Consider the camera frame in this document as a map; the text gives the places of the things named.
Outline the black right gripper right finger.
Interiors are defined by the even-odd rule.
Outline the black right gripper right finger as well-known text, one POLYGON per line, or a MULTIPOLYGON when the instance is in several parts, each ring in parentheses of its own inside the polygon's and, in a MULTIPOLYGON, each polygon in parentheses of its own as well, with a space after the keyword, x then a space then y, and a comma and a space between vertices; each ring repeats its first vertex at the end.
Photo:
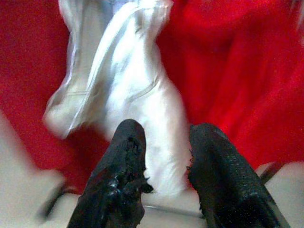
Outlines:
POLYGON ((229 138, 209 123, 192 125, 189 181, 209 228, 279 228, 274 202, 229 138))

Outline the red garment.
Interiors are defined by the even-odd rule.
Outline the red garment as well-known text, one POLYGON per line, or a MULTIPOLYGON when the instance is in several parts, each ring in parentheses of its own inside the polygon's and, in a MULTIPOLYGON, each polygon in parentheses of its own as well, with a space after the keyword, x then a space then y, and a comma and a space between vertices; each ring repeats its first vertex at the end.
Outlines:
POLYGON ((192 124, 253 167, 304 161, 304 0, 172 0, 157 39, 192 124))
POLYGON ((81 193, 107 141, 93 128, 61 140, 42 121, 66 73, 68 36, 57 0, 0 0, 0 110, 34 164, 81 193))

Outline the silver and black garment rack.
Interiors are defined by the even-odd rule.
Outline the silver and black garment rack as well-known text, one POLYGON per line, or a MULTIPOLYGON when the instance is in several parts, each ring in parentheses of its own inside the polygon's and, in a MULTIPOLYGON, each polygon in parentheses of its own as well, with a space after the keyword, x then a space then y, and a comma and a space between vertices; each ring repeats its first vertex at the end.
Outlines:
MULTIPOLYGON (((266 184, 284 166, 283 163, 272 162, 261 173, 260 178, 266 184)), ((48 219, 55 208, 60 197, 66 194, 76 194, 76 189, 68 186, 64 181, 54 190, 52 196, 46 201, 41 210, 41 216, 48 219)), ((147 209, 171 212, 175 214, 187 215, 201 218, 199 212, 198 196, 193 190, 186 190, 177 197, 162 198, 157 194, 148 194, 143 197, 143 205, 147 209)))

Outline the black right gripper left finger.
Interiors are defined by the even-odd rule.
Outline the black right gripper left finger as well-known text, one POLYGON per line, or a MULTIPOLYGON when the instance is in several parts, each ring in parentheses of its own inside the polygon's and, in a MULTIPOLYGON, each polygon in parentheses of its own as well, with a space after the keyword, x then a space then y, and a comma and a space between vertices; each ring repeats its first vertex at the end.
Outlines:
POLYGON ((144 216, 143 193, 153 192, 144 176, 146 138, 134 119, 123 120, 93 170, 68 228, 137 228, 144 216))

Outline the white silky garment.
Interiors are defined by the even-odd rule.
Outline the white silky garment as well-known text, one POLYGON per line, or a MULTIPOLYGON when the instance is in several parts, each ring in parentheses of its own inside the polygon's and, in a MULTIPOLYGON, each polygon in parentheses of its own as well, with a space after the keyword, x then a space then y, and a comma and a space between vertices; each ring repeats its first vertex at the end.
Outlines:
POLYGON ((47 127, 66 138, 93 124, 112 139, 135 119, 147 141, 145 176, 160 195, 184 191, 190 160, 181 96, 167 77, 156 38, 171 0, 58 0, 70 32, 66 77, 48 101, 47 127))

